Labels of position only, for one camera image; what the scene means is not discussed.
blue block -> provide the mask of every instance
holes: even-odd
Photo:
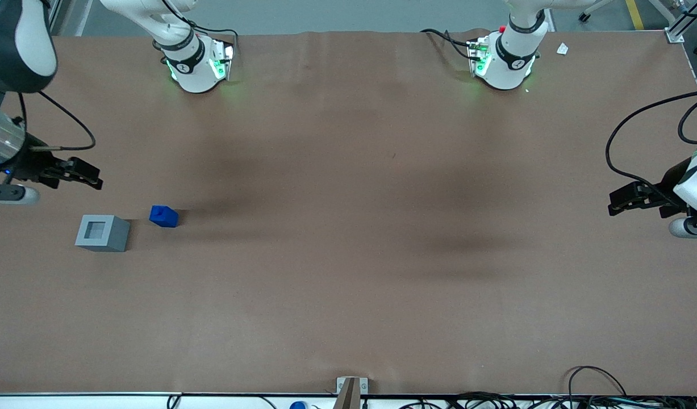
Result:
[[[149,220],[161,227],[177,227],[179,214],[169,206],[152,206]]]

table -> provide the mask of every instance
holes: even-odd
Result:
[[[697,394],[697,241],[655,210],[606,211],[629,182],[603,158],[613,127],[697,89],[663,33],[549,34],[513,91],[426,34],[307,33],[241,38],[232,81],[188,95],[150,41],[55,38],[47,93],[96,134],[79,156],[105,184],[0,206],[0,391],[351,374],[374,393],[560,393],[599,365],[631,394]],[[26,101],[32,134],[86,140]],[[689,156],[692,103],[629,123],[618,166],[657,181]],[[149,223],[151,205],[183,225]],[[101,213],[132,221],[127,253],[73,245]],[[574,391],[614,389],[582,374]]]

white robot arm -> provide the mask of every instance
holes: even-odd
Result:
[[[57,70],[55,49],[47,29],[47,0],[0,0],[0,91],[36,93]],[[26,132],[23,119],[0,111],[0,203],[37,202],[36,189],[18,184],[32,181],[56,189],[60,181],[77,181],[101,189],[99,170],[80,158],[60,160],[46,143]]]
[[[503,32],[494,31],[470,44],[470,69],[498,90],[512,90],[530,75],[535,53],[548,22],[545,9],[587,7],[595,0],[504,0],[510,21]]]
[[[204,93],[229,75],[232,44],[194,31],[175,13],[192,10],[197,0],[101,0],[109,9],[137,23],[156,40],[172,78],[188,93]]]

gray hollow box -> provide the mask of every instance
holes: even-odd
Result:
[[[90,251],[126,251],[131,224],[114,215],[84,215],[76,246]]]

